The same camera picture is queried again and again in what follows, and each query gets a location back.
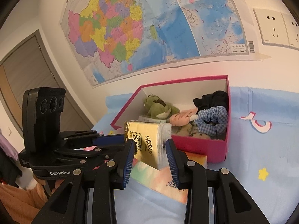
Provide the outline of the orange left sleeve forearm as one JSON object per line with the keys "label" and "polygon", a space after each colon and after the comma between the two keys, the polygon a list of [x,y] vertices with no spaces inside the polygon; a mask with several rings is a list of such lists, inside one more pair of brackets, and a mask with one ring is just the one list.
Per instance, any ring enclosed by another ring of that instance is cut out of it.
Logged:
{"label": "orange left sleeve forearm", "polygon": [[30,190],[1,184],[1,202],[17,223],[31,223],[47,200],[40,183]]}

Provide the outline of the left hand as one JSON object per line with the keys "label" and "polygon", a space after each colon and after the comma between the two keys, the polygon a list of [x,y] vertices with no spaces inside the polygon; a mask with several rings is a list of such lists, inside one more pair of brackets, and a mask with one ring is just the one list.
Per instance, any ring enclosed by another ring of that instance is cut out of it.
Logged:
{"label": "left hand", "polygon": [[63,180],[41,180],[37,178],[35,174],[33,174],[33,178],[43,186],[43,189],[49,196],[51,196],[63,182]]}

